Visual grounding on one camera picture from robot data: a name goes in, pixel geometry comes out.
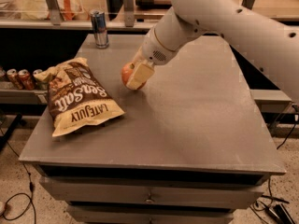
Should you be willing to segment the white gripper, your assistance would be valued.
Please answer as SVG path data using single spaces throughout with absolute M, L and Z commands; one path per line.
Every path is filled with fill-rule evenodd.
M 178 53 L 178 40 L 170 29 L 151 28 L 146 34 L 141 48 L 132 59 L 134 71 L 129 77 L 127 85 L 130 90 L 139 90 L 154 74 L 154 68 L 146 62 L 155 65 L 169 63 Z

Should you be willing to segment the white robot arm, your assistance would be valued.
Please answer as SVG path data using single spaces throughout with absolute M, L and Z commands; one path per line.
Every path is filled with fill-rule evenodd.
M 172 6 L 146 34 L 124 82 L 141 88 L 156 65 L 169 63 L 178 51 L 212 32 L 299 103 L 299 30 L 240 6 L 234 0 L 171 0 Z

